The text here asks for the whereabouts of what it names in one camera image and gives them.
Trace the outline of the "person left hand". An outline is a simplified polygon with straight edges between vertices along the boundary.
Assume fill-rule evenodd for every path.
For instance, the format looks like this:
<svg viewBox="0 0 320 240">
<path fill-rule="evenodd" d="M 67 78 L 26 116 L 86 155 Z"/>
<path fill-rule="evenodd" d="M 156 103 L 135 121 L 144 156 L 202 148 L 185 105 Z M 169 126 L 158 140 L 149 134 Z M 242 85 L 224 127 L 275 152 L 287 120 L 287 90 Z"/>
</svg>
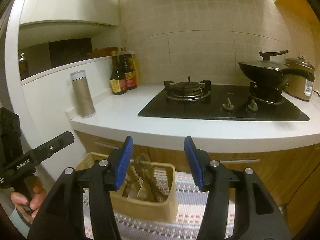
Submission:
<svg viewBox="0 0 320 240">
<path fill-rule="evenodd" d="M 29 224 L 32 224 L 43 201 L 47 196 L 47 191 L 43 187 L 42 181 L 38 176 L 27 177 L 24 181 L 28 188 L 28 192 L 32 195 L 33 198 L 29 200 L 25 195 L 16 191 L 13 191 L 10 194 L 10 198 L 23 218 Z"/>
</svg>

